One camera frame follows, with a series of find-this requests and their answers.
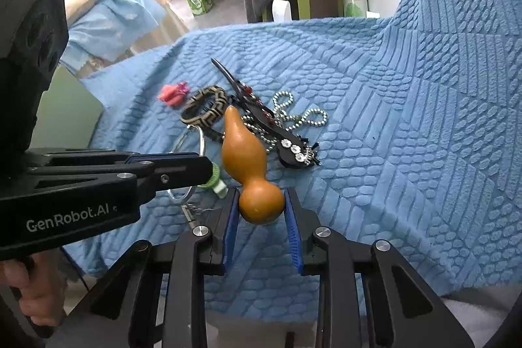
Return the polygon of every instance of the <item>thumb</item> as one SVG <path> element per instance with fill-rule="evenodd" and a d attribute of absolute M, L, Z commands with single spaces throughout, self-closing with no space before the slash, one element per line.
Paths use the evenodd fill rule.
<path fill-rule="evenodd" d="M 6 283 L 19 289 L 29 286 L 29 272 L 25 265 L 17 260 L 3 262 Z"/>

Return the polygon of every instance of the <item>bed sheet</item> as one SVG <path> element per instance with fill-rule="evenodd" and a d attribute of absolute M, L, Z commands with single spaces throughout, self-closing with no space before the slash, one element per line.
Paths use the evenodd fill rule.
<path fill-rule="evenodd" d="M 265 103 L 328 111 L 322 164 L 267 177 L 296 187 L 323 225 L 370 244 L 388 239 L 439 294 L 520 281 L 522 269 L 521 0 L 402 0 L 390 19 L 324 19 L 185 35 L 84 80 L 105 105 L 93 147 L 168 152 L 184 126 L 156 96 L 165 83 L 228 84 L 216 57 Z M 187 150 L 195 148 L 194 138 Z M 219 161 L 219 146 L 208 155 Z M 203 206 L 215 197 L 198 193 Z M 135 240 L 187 230 L 165 193 L 136 224 L 72 244 L 102 273 Z M 264 320 L 314 320 L 318 279 L 291 264 L 284 219 L 241 220 L 227 276 L 206 281 L 207 308 Z"/>

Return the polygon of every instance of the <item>black hair clip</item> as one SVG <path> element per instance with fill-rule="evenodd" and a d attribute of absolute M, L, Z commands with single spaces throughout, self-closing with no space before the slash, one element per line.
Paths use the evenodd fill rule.
<path fill-rule="evenodd" d="M 308 139 L 295 135 L 279 126 L 273 111 L 263 105 L 263 102 L 254 94 L 250 86 L 234 78 L 217 59 L 211 58 L 211 61 L 226 77 L 236 92 L 234 104 L 245 110 L 249 120 L 253 122 L 255 127 L 275 140 L 274 146 L 283 166 L 305 168 L 319 164 L 316 153 L 316 149 L 319 146 L 318 143 L 308 146 Z"/>

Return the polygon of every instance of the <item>human hand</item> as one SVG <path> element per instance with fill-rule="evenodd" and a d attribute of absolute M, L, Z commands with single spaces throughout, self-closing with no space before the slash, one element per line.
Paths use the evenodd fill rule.
<path fill-rule="evenodd" d="M 17 260 L 0 262 L 0 284 L 18 288 L 20 310 L 35 325 L 58 326 L 65 316 L 66 279 L 58 270 L 58 250 L 31 255 L 35 262 L 29 273 Z"/>

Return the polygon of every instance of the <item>silver bead chain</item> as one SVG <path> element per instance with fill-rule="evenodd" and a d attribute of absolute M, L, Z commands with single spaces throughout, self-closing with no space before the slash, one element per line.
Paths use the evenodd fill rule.
<path fill-rule="evenodd" d="M 288 98 L 288 100 L 279 104 L 278 101 L 280 98 Z M 294 102 L 293 95 L 288 91 L 277 92 L 272 97 L 272 102 L 274 104 L 273 113 L 274 113 L 274 116 L 276 119 L 276 123 L 288 131 L 296 130 L 298 127 L 302 126 L 303 124 L 308 124 L 310 126 L 315 126 L 315 127 L 321 127 L 321 126 L 324 126 L 326 124 L 326 122 L 328 121 L 328 113 L 323 111 L 320 108 L 309 108 L 301 116 L 288 115 L 285 111 L 285 108 L 292 105 Z M 307 118 L 311 114 L 320 114 L 323 116 L 323 119 L 321 121 L 307 120 Z M 276 147 L 277 139 L 268 139 L 266 137 L 267 133 L 259 126 L 256 126 L 253 124 L 254 119 L 252 116 L 250 116 L 250 114 L 248 112 L 242 117 L 242 119 L 243 119 L 243 123 L 247 127 L 247 129 L 249 129 L 250 132 L 252 132 L 252 133 L 258 134 L 259 137 L 268 145 L 268 147 L 266 148 L 266 152 L 267 152 L 267 154 L 270 153 Z M 294 124 L 290 125 L 288 127 L 285 127 L 285 124 L 288 121 L 293 121 Z"/>

